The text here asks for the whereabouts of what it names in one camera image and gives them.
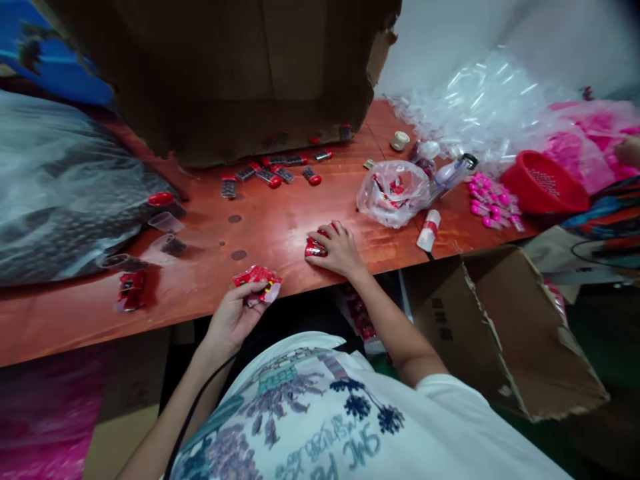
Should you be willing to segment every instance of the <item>clear plastic cup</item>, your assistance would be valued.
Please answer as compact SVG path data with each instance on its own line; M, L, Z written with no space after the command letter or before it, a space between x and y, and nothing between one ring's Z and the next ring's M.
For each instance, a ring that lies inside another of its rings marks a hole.
M135 273L138 270L146 269L149 266L149 262L132 257L126 253L120 253L119 255L112 255L105 258L100 262L99 266L105 269Z
M185 226L169 212L158 213L151 220L149 225L165 233L177 233L184 229Z
M170 233L163 235L151 244L151 248L160 250L162 253L179 257L187 249L187 244Z

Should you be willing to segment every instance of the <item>cord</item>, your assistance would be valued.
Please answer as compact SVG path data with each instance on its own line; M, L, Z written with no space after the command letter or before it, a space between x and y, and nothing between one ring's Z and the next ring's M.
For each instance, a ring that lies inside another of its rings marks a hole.
M165 480L170 480L170 478L171 478L171 470L173 470L173 464L175 462L175 458L178 456L178 452L180 452L180 445L182 444L182 440L185 438L185 434L187 432L187 428L189 426L189 423L191 422L191 417L193 416L193 413L195 412L196 406L198 406L198 402L200 401L200 397L202 397L202 394L205 392L205 389L209 386L209 384L216 377L216 375L218 375L218 373L220 373L228 364L230 364L232 362L232 360L234 360L234 358L236 358L241 351L242 351L242 349L238 350L238 352L236 352L232 356L230 356L230 358L226 362L224 362L222 364L222 366L220 366L220 368L218 368L218 370L213 372L212 376L209 377L209 380L207 380L205 382L205 384L202 386L202 388L200 388L200 391L198 392L198 395L196 395L195 400L193 401L193 404L191 406L191 409L189 410L189 413L187 414L187 418L185 419L185 422L182 425L182 428L180 429L180 434L178 434L178 438L176 439L175 444L173 446L173 450L171 452L171 456L169 457L169 461L167 462L167 468L165 469L165 475L164 475L164 479Z
M570 248L570 251L571 251L571 253L572 253L575 257L577 257L577 258L579 258L580 260L585 261L585 262L595 263L596 265L603 265L603 266L605 266L605 267L620 268L620 269L625 269L625 270L638 270L638 267L626 267L626 266L624 266L624 265L612 265L612 264L610 264L610 263L599 262L599 261L596 261L596 260L589 260L589 259L587 259L587 258L584 258L584 257L583 257L583 256L581 256L581 255L578 255L578 254L575 252L575 248L576 248L576 247L579 247L580 245L585 245L586 243L594 243L594 242L597 242L597 241L602 241L602 240L585 240L585 241L582 241L582 242L578 242L578 243L576 243L574 246L572 246L572 247Z

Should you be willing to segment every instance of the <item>red label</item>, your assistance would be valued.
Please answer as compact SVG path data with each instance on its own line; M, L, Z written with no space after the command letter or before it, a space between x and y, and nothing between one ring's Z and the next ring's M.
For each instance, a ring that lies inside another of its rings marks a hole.
M438 226L435 224L435 222L432 221L426 221L425 222L425 226L423 228L429 229L433 232L433 236L437 236L438 234Z

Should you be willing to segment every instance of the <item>red plastic basket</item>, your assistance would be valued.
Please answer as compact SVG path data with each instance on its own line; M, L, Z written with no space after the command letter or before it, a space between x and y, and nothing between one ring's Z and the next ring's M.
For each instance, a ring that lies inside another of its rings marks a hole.
M580 182L542 153L523 150L500 181L519 198L527 213L580 213L589 209L589 196Z

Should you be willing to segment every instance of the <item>wooden table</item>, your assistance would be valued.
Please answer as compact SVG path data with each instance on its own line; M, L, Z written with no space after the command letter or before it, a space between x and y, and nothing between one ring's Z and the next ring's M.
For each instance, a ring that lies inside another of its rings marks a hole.
M314 170L322 184L311 187L291 169L291 185L271 190L260 179L238 185L234 201L220 196L220 178L241 167L198 171L189 179L171 162L154 159L151 152L119 121L101 117L138 156L189 190L186 229L179 233L189 248L180 259L152 251L149 245L161 233L142 232L128 253L155 264L147 277L147 306L131 313L116 313L119 274L4 289L0 293L0 366L75 349L142 331L166 327L214 312L231 277L251 265L276 270L283 278L281 295L293 295L340 283L344 279L316 269L304 260L306 232L339 219L357 234L360 254L372 273L426 262L415 244L424 222L421 213L408 226L388 229L356 212L355 196L367 171L367 159L406 159L394 152L389 140L396 130L412 134L386 101L374 101L362 126L349 144L330 147L334 158ZM524 234L513 229L495 231L482 226L469 212L462 185L435 206L442 215L433 249L437 258L482 249L538 233L530 226Z

